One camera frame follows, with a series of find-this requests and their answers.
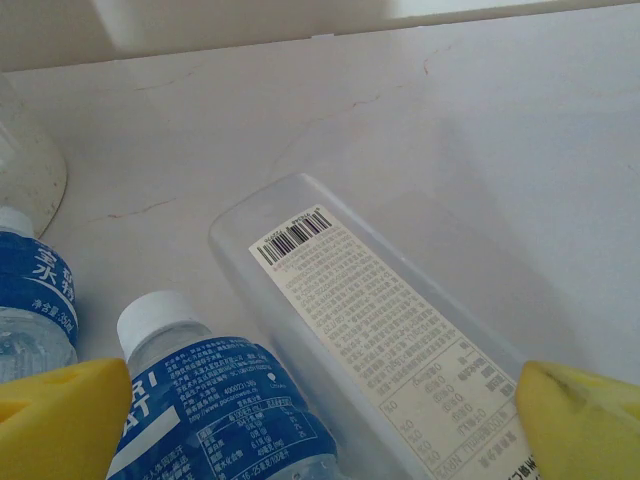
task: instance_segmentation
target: scratch on surface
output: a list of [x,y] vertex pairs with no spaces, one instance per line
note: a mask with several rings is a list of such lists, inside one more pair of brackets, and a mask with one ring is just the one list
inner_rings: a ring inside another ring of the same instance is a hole
[[141,90],[154,90],[156,88],[161,88],[161,87],[167,87],[169,85],[173,85],[174,83],[181,81],[181,80],[185,80],[186,78],[189,78],[191,75],[193,75],[194,73],[196,73],[196,71],[201,68],[204,65],[204,63],[201,63],[199,65],[196,65],[195,67],[191,67],[191,70],[189,70],[186,74],[178,77],[178,78],[174,78],[173,80],[170,80],[168,82],[164,82],[164,83],[160,83],[158,85],[148,85],[146,87],[138,87],[138,88],[134,88],[133,91],[134,92],[138,92]]
[[178,199],[178,197],[174,197],[174,198],[171,198],[169,200],[164,200],[162,202],[154,203],[152,205],[144,207],[141,210],[136,210],[136,211],[129,212],[129,213],[121,213],[121,214],[110,213],[109,215],[103,215],[102,217],[98,217],[98,218],[93,218],[91,220],[87,220],[86,222],[84,222],[84,223],[82,223],[80,225],[76,225],[76,226],[71,227],[69,229],[69,231],[67,232],[67,235],[65,235],[65,237],[62,240],[51,244],[51,247],[55,248],[56,245],[60,245],[61,243],[66,242],[72,235],[77,233],[79,230],[82,230],[83,228],[87,227],[88,225],[91,225],[92,223],[102,222],[104,220],[111,219],[111,218],[116,219],[116,218],[128,217],[130,215],[138,215],[140,213],[148,212],[152,208],[156,208],[156,207],[159,207],[161,205],[166,205],[167,203],[173,202],[173,201],[175,201],[177,199]]
[[438,54],[441,53],[445,53],[450,51],[453,47],[455,47],[458,43],[460,43],[460,40],[456,40],[455,42],[449,44],[447,47],[445,48],[436,48],[433,52],[431,52],[427,58],[424,59],[424,61],[422,62],[422,69],[424,70],[424,74],[425,75],[429,75],[429,69],[427,68],[427,63],[429,62],[429,60],[431,60],[433,57],[435,57]]
[[300,132],[294,135],[293,138],[287,142],[287,144],[284,146],[280,154],[271,162],[271,166],[269,167],[269,170],[267,172],[267,183],[270,183],[272,181],[273,174],[276,172],[278,165],[280,164],[280,161],[287,155],[289,150],[291,150],[291,148],[296,143],[298,143],[302,137],[304,137],[307,134],[307,132],[311,129],[311,127],[314,124],[323,122],[333,117],[337,117],[338,115],[342,115],[343,113],[350,112],[351,110],[358,107],[359,105],[367,105],[369,103],[373,103],[379,100],[388,90],[399,90],[401,88],[405,88],[407,85],[408,84],[395,85],[392,88],[388,88],[378,93],[375,97],[370,98],[369,100],[356,100],[348,108],[343,108],[342,110],[338,110],[337,112],[333,112],[322,117],[311,118],[309,120],[302,122],[300,124],[302,126],[302,129],[300,130]]
[[169,200],[165,200],[163,202],[154,203],[153,205],[149,205],[148,207],[144,207],[142,210],[136,210],[135,212],[122,213],[122,214],[111,213],[111,214],[107,215],[106,217],[102,217],[102,218],[123,218],[123,217],[129,217],[131,215],[138,215],[140,213],[148,212],[152,208],[159,207],[160,205],[166,205],[167,203],[173,202],[174,200],[177,200],[177,199],[178,199],[178,197],[173,197],[173,198],[171,198]]

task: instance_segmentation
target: white bottle cap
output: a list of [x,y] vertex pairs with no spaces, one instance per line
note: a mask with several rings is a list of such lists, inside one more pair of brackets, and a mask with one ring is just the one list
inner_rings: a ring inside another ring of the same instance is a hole
[[23,237],[33,238],[33,223],[24,213],[12,207],[0,207],[0,229],[11,230]]
[[185,322],[202,323],[183,294],[162,290],[138,298],[118,319],[118,338],[125,360],[128,362],[138,345],[156,332]]

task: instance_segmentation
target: nutrition facts table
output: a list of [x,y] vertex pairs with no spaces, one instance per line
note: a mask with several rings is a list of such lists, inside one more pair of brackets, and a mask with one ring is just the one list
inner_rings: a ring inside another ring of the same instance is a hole
[[491,457],[516,442],[519,428],[507,428],[517,420],[514,391],[513,382],[461,336],[379,408],[431,473],[447,479],[493,441],[498,448],[480,458],[487,468]]

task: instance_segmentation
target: plastic water bottle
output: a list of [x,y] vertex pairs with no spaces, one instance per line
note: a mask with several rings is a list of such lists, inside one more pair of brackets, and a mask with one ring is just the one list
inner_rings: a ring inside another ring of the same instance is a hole
[[209,238],[345,472],[536,478],[514,404],[523,358],[325,186],[281,179]]
[[246,339],[213,337],[181,294],[134,301],[118,336],[133,402],[107,478],[345,478],[278,361]]
[[71,270],[33,238],[29,218],[0,207],[0,381],[77,361]]

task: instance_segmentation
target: blue and white label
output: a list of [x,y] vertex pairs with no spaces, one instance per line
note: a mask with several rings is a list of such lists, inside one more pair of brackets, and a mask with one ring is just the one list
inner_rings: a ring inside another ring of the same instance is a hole
[[336,444],[278,361],[243,338],[203,340],[133,379],[111,480],[263,480]]
[[75,347],[78,318],[71,270],[44,243],[0,232],[0,307],[27,310],[51,319]]

